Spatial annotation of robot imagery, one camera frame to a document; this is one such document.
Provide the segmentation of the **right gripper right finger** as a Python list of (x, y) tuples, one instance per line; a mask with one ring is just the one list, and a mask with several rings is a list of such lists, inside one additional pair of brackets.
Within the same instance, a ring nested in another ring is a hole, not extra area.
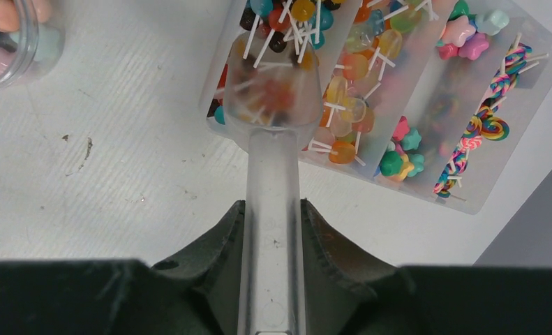
[(301, 201), (309, 334), (552, 334), (552, 269), (392, 266)]

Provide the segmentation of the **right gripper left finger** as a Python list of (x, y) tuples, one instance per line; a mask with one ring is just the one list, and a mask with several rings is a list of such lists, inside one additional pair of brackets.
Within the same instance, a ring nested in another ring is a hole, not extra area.
[(235, 334), (244, 210), (153, 266), (0, 261), (0, 334)]

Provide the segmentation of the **clear plastic scoop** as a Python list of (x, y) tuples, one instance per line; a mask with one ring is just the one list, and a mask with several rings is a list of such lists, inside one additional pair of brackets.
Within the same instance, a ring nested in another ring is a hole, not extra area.
[(273, 52), (246, 32), (227, 58), (229, 136), (248, 155), (238, 334), (305, 334), (300, 151), (322, 117), (312, 47)]

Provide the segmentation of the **clear plastic jar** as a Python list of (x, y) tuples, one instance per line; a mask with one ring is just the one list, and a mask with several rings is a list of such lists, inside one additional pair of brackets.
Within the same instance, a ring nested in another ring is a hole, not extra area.
[(65, 29), (60, 1), (0, 1), (0, 89), (35, 81), (57, 64)]

